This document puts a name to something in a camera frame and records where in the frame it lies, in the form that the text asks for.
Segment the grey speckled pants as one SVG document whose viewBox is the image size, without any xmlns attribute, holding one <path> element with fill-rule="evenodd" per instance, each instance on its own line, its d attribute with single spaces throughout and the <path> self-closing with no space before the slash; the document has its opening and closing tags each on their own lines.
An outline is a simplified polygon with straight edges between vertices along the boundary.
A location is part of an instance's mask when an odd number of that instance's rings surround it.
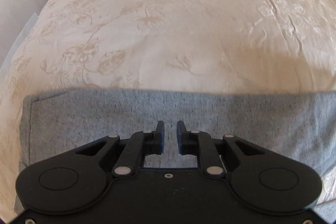
<svg viewBox="0 0 336 224">
<path fill-rule="evenodd" d="M 236 135 L 302 162 L 323 179 L 315 211 L 335 220 L 335 92 L 218 95 L 132 89 L 63 89 L 23 100 L 19 169 L 88 144 L 109 134 L 128 138 L 165 123 L 162 156 L 146 166 L 196 165 L 178 153 L 176 125 L 215 138 Z"/>
</svg>

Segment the cream embroidered bedspread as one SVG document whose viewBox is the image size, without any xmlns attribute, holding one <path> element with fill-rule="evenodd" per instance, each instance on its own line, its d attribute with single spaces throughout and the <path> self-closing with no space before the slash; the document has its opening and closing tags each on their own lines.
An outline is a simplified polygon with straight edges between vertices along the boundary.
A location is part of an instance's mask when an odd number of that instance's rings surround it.
<svg viewBox="0 0 336 224">
<path fill-rule="evenodd" d="M 1 218 L 21 207 L 27 96 L 335 92 L 335 0 L 49 0 L 1 81 Z"/>
</svg>

